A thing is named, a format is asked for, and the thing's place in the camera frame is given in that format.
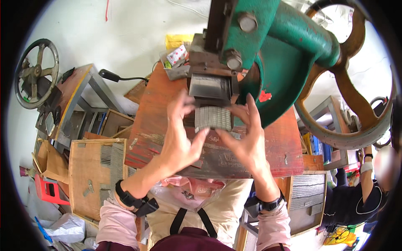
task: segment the wooden table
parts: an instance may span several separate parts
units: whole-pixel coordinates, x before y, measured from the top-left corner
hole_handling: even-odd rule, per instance
[[[155,154],[160,153],[167,130],[166,106],[183,88],[187,89],[186,79],[170,81],[159,62],[135,116],[127,144],[126,165],[142,168]],[[187,137],[192,139],[194,128],[185,129]],[[243,127],[235,127],[233,131],[242,137],[245,135]],[[264,131],[265,152],[272,175],[286,177],[302,174],[302,146],[293,109],[290,108]],[[200,160],[202,164],[195,164],[200,168],[189,166],[177,175],[193,178],[251,178],[215,131],[209,133]]]

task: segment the metal handwheel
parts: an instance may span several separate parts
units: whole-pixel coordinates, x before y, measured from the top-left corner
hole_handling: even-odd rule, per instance
[[[365,17],[356,7],[347,4],[346,1],[324,0],[313,4],[306,12],[312,18],[319,9],[343,4],[354,8],[353,27],[349,38],[340,44],[340,57],[337,63],[324,68],[314,64],[307,78],[306,84],[296,100],[295,108],[306,128],[325,144],[339,149],[360,149],[375,143],[389,129],[391,122],[392,99],[395,97],[395,84],[392,83],[391,98],[382,114],[377,117],[370,103],[355,89],[347,73],[349,59],[356,55],[363,46],[365,39]],[[343,99],[350,109],[356,113],[361,123],[361,130],[355,133],[335,133],[320,126],[309,114],[304,106],[304,101],[309,96],[315,81],[325,71],[335,75],[335,80]]]
[[[29,67],[27,55],[36,46],[39,46],[37,64],[33,67]],[[43,52],[46,47],[48,47],[52,51],[54,66],[52,68],[42,69],[41,65],[42,65]],[[18,63],[17,70],[14,74],[14,88],[18,102],[26,109],[35,109],[40,107],[47,100],[53,88],[56,86],[58,73],[59,73],[59,54],[57,53],[56,46],[48,39],[39,39],[33,42],[24,51],[24,54],[22,55]],[[37,79],[44,76],[51,76],[52,81],[49,89],[38,100]],[[21,95],[19,86],[20,79],[22,79],[23,81],[29,81],[31,83],[31,95],[30,95],[31,100],[29,102],[26,101]]]

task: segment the right hand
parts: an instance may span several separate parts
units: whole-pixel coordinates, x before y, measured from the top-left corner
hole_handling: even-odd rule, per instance
[[[269,164],[265,157],[264,129],[253,97],[249,93],[245,106],[232,105],[227,109],[243,121],[247,134],[242,140],[237,140],[227,131],[215,129],[216,133],[252,176],[261,175],[269,170]]]

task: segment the left hand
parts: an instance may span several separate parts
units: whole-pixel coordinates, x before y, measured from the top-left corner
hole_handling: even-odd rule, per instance
[[[184,116],[195,109],[193,102],[194,97],[189,96],[186,90],[181,90],[167,107],[168,130],[159,156],[163,178],[177,173],[200,158],[209,128],[199,131],[191,143],[183,126]]]

